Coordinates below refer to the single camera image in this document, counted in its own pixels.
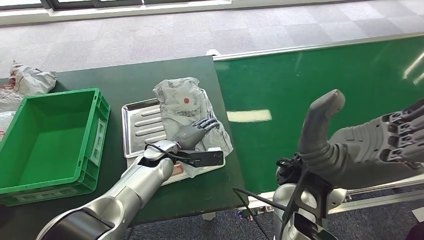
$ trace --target dark green table surface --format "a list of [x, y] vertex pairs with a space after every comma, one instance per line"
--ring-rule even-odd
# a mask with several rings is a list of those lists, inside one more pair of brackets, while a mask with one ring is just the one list
[[274, 191], [275, 162], [291, 157], [309, 105], [340, 89], [330, 123], [362, 124], [424, 98], [424, 36], [216, 61], [227, 111], [269, 110], [272, 120], [230, 122], [246, 189]]
[[[106, 192], [127, 167], [123, 152], [121, 107], [154, 98], [153, 87], [164, 79], [195, 77], [208, 92], [214, 112], [229, 131], [229, 123], [212, 57], [60, 72], [53, 92], [99, 88], [111, 106], [106, 130], [99, 181], [94, 193], [44, 202], [0, 208], [1, 239], [34, 239], [56, 215], [79, 207]], [[226, 158], [225, 167], [161, 187], [136, 217], [150, 222], [240, 206], [232, 188], [244, 188], [236, 151]]]

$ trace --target white plastic bag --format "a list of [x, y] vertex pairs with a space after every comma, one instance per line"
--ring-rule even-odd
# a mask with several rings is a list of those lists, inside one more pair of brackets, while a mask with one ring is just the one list
[[[160, 113], [169, 139], [185, 125], [204, 118], [214, 118], [215, 113], [206, 91], [199, 87], [199, 80], [194, 77], [163, 80], [153, 89], [160, 102]], [[206, 151], [209, 148], [220, 147], [226, 157], [233, 151], [230, 136], [220, 121], [219, 128], [213, 128], [201, 142], [196, 145], [196, 151]], [[190, 178], [194, 178], [200, 168], [181, 163]]]
[[9, 83], [0, 85], [0, 113], [16, 111], [27, 96], [46, 94], [56, 85], [54, 71], [38, 69], [13, 61]]

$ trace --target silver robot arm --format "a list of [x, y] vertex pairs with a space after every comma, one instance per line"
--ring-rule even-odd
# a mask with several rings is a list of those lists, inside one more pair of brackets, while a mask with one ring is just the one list
[[[170, 153], [177, 153], [178, 150], [177, 144], [169, 140], [161, 140], [156, 145]], [[144, 152], [144, 157], [151, 160], [163, 156], [164, 153], [155, 148], [148, 148]], [[105, 194], [51, 220], [36, 239], [120, 239], [138, 210], [171, 177], [174, 169], [174, 163], [168, 157], [153, 167], [141, 165], [141, 160], [134, 162]]]
[[93, 201], [64, 212], [51, 220], [36, 240], [118, 240], [122, 233], [168, 180], [176, 161], [195, 168], [224, 164], [222, 151], [193, 151], [216, 119], [203, 119], [183, 126], [173, 140], [148, 144], [143, 157], [135, 161], [120, 180]]

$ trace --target crate handle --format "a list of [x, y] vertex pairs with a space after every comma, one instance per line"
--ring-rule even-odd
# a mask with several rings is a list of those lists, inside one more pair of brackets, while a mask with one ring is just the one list
[[48, 190], [48, 191], [39, 191], [34, 193], [14, 195], [12, 197], [18, 200], [22, 204], [22, 203], [38, 202], [40, 200], [44, 201], [49, 199], [56, 199], [61, 196], [76, 194], [77, 192], [78, 191], [76, 191], [72, 187], [63, 187], [63, 188], [58, 188], [58, 189]]
[[93, 146], [93, 150], [91, 152], [91, 158], [90, 158], [90, 160], [97, 166], [99, 166], [99, 162], [100, 162], [100, 156], [101, 156], [100, 153], [101, 153], [101, 149], [103, 145], [103, 138], [105, 137], [105, 131], [106, 131], [106, 123], [99, 119], [98, 125], [97, 125], [97, 133], [95, 135], [94, 146]]

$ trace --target robot finger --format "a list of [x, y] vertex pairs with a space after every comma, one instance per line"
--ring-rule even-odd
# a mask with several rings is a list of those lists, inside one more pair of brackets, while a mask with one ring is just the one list
[[424, 115], [418, 118], [415, 118], [411, 122], [402, 123], [396, 126], [396, 128], [397, 128], [397, 134], [399, 136], [410, 135], [415, 133], [416, 131], [420, 131], [424, 129]]
[[215, 118], [210, 118], [207, 121], [203, 122], [202, 124], [200, 124], [200, 127], [205, 128], [206, 126], [216, 123], [217, 120]]
[[389, 122], [400, 125], [405, 122], [411, 122], [422, 115], [424, 115], [424, 99], [402, 111], [390, 114]]
[[424, 162], [424, 141], [406, 146], [401, 151], [401, 159], [410, 163]]
[[193, 122], [193, 126], [199, 126], [200, 124], [202, 124], [202, 123], [204, 123], [204, 122], [206, 122], [207, 120], [209, 120], [209, 118], [203, 118], [203, 119], [200, 119], [200, 120], [198, 120], [198, 121], [195, 121], [195, 122]]
[[400, 136], [396, 146], [398, 148], [405, 148], [406, 146], [419, 144], [420, 142], [424, 142], [424, 129], [416, 131], [413, 134]]
[[206, 131], [206, 132], [209, 132], [210, 130], [212, 130], [213, 128], [220, 128], [220, 123], [219, 122], [214, 122], [214, 123], [212, 123], [211, 125], [209, 125], [209, 126], [207, 126], [207, 127], [205, 127], [204, 128], [204, 130]]

